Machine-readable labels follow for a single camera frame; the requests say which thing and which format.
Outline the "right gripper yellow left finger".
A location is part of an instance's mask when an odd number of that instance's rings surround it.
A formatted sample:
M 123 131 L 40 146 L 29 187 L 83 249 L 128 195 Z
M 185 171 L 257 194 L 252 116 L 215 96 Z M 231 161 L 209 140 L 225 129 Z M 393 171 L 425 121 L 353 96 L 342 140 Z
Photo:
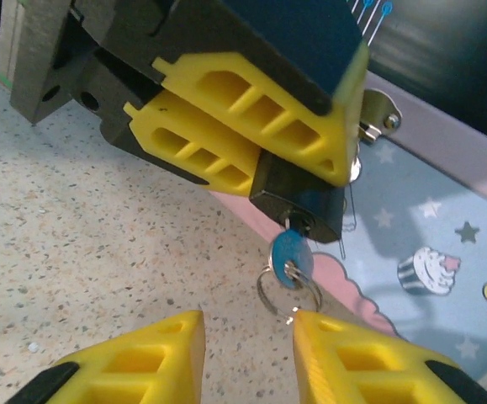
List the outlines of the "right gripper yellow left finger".
M 204 314 L 185 311 L 61 358 L 9 402 L 199 403 L 204 358 Z

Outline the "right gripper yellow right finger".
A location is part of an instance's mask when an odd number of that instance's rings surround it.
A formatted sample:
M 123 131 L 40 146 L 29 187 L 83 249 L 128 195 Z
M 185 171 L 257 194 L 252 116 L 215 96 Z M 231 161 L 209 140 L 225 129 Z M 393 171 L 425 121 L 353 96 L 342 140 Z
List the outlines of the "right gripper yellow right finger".
M 314 311 L 293 321 L 302 403 L 487 403 L 487 390 L 451 359 Z

